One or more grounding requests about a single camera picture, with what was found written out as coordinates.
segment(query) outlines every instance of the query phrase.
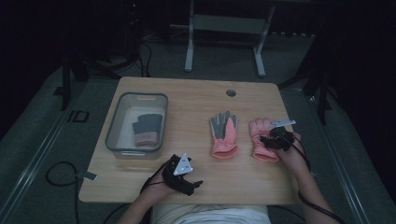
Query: pink gray glove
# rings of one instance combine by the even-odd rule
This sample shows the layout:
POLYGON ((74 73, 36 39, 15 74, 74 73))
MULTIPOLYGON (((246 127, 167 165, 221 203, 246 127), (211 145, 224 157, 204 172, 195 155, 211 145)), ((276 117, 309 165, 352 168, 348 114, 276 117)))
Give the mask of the pink gray glove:
POLYGON ((210 119, 213 135, 212 156, 218 159, 230 159, 238 152, 235 144, 237 117, 230 111, 218 113, 210 119))
POLYGON ((278 162, 279 157, 271 149, 268 149, 260 140, 260 135, 268 135, 271 131, 270 120, 257 118, 249 123, 250 135, 254 143, 253 157, 260 161, 278 162))

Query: floor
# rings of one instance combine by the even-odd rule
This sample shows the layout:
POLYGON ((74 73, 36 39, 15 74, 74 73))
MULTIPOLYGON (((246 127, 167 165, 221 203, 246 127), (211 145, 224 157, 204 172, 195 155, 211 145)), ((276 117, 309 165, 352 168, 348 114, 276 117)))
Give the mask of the floor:
MULTIPOLYGON (((205 40, 207 34, 201 33, 205 40)), ((140 77, 142 65, 152 77, 268 82, 279 84, 292 77, 312 43, 313 37, 268 36, 262 53, 266 77, 258 77, 253 51, 247 46, 206 44, 197 41, 193 68, 184 71, 187 50, 185 31, 175 30, 173 42, 164 42, 147 34, 141 46, 139 62, 115 71, 120 76, 140 77)), ((0 143, 2 169, 0 205, 1 223, 73 223, 75 222, 75 186, 52 186, 46 173, 59 161, 72 162, 79 171, 88 168, 97 137, 118 81, 90 69, 87 83, 72 80, 73 97, 61 111, 62 97, 53 91, 62 86, 62 69, 49 76, 34 100, 0 143), (72 111, 89 111, 85 123, 68 121, 72 111)), ((347 114, 328 97, 332 110, 326 111, 327 125, 317 116, 318 102, 301 92, 302 80, 280 91, 293 127, 304 137, 307 155, 317 173, 316 180, 334 211, 346 223, 391 223, 396 209, 382 186, 347 114)), ((70 167, 51 172, 52 180, 73 182, 70 167)), ((98 223, 121 204, 77 202, 81 223, 98 223)), ((299 214, 300 205, 288 205, 299 214)), ((108 221, 120 217, 124 207, 108 221)), ((269 206, 273 223, 301 223, 290 212, 269 206)))

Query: hand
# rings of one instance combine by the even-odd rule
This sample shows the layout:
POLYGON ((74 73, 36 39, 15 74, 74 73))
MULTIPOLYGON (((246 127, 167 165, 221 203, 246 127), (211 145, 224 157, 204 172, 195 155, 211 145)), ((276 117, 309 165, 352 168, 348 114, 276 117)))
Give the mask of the hand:
POLYGON ((174 192, 175 192, 174 189, 169 188, 163 182, 163 168, 162 168, 161 171, 158 172, 158 174, 152 177, 148 186, 143 190, 142 193, 149 195, 150 198, 152 197, 153 199, 158 199, 158 201, 160 201, 161 199, 165 198, 166 196, 174 192))
MULTIPOLYGON (((304 154, 303 146, 301 146, 300 144, 301 136, 298 133, 293 133, 293 135, 294 138, 296 138, 293 143, 294 146, 297 147, 304 154)), ((288 168, 288 170, 292 174, 301 175, 304 173, 309 173, 309 169, 306 165, 304 158, 300 155, 298 151, 296 151, 297 148, 291 146, 287 151, 275 148, 270 149, 274 151, 275 154, 283 161, 286 168, 288 168)))

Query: white stand leg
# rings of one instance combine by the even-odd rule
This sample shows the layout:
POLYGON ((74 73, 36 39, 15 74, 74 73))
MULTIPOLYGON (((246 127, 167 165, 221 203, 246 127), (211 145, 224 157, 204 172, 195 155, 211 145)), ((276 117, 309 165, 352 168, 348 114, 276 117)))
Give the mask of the white stand leg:
POLYGON ((186 63, 184 65, 184 70, 186 72, 190 72, 192 70, 192 58, 194 55, 193 32, 194 32, 194 1, 190 0, 189 45, 187 46, 186 63))
POLYGON ((271 19, 274 15, 274 11, 275 11, 275 7, 271 7, 267 17, 267 21, 262 27, 260 43, 258 46, 253 48, 254 59, 256 60, 257 72, 259 74, 259 77, 265 76, 264 64, 262 62, 262 46, 264 45, 265 38, 268 35, 268 30, 270 28, 271 19))

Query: wooden table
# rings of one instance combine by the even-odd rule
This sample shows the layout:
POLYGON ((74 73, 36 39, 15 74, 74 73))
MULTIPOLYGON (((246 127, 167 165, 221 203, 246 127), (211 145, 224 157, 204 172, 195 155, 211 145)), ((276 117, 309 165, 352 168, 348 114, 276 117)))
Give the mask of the wooden table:
POLYGON ((288 119, 275 84, 171 78, 123 77, 100 133, 88 171, 96 181, 84 180, 79 198, 83 202, 129 203, 145 181, 173 154, 192 158, 194 171, 185 176, 204 184, 190 197, 175 193, 164 203, 297 203, 295 180, 282 162, 258 161, 252 157, 253 143, 248 122, 257 117, 288 119), (236 91, 235 97, 226 94, 236 91), (160 92, 169 98, 162 155, 158 160, 121 160, 106 148, 105 138, 117 101, 127 91, 160 92), (228 160, 211 156, 209 119, 219 112, 238 116, 238 154, 228 160))

